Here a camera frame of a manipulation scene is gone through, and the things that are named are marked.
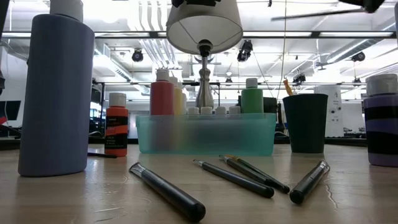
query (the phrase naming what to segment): bottle label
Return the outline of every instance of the bottle label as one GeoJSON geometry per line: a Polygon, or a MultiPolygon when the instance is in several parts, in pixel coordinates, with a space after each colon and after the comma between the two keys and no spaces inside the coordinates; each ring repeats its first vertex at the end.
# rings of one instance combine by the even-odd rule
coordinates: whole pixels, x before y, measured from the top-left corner
{"type": "Polygon", "coordinates": [[[126,149],[129,118],[125,116],[106,117],[105,149],[126,149]]]}

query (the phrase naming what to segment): lampshade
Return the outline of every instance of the lampshade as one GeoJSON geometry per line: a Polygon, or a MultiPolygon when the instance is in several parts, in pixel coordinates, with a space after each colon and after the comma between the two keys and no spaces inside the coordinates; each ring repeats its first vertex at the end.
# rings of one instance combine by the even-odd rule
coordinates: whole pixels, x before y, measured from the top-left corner
{"type": "Polygon", "coordinates": [[[198,43],[209,40],[212,54],[234,47],[243,30],[236,0],[218,2],[215,7],[187,4],[172,7],[167,21],[167,39],[176,49],[199,54],[198,43]]]}

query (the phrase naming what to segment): translucent plastic bin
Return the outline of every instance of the translucent plastic bin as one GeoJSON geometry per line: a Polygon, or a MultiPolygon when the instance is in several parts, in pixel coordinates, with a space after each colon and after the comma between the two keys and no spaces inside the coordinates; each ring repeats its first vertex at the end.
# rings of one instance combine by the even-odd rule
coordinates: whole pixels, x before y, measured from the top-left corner
{"type": "Polygon", "coordinates": [[[270,156],[276,114],[138,116],[139,149],[160,154],[270,156]]]}

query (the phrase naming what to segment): green paint bottle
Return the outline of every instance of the green paint bottle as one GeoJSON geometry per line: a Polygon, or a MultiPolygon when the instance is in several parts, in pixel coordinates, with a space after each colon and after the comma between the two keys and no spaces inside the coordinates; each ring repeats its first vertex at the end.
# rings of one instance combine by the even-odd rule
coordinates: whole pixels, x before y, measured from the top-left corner
{"type": "Polygon", "coordinates": [[[246,79],[246,89],[242,91],[242,113],[264,112],[262,90],[257,87],[257,78],[246,79]]]}

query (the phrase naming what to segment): wooden table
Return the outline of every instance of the wooden table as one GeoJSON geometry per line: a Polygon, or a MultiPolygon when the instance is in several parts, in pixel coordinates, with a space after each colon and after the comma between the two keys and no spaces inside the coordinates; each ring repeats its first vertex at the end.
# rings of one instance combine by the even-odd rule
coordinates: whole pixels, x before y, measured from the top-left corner
{"type": "MultiPolygon", "coordinates": [[[[91,145],[101,151],[101,145],[91,145]]],[[[227,182],[196,166],[203,159],[232,170],[215,156],[140,154],[90,157],[84,172],[47,178],[17,173],[18,151],[0,152],[0,223],[187,223],[165,200],[128,168],[141,161],[206,206],[201,223],[397,223],[398,169],[368,163],[367,150],[326,146],[331,171],[303,205],[275,192],[271,199],[227,182]]],[[[272,157],[244,157],[281,182],[294,187],[323,158],[275,147],[272,157]]]]}

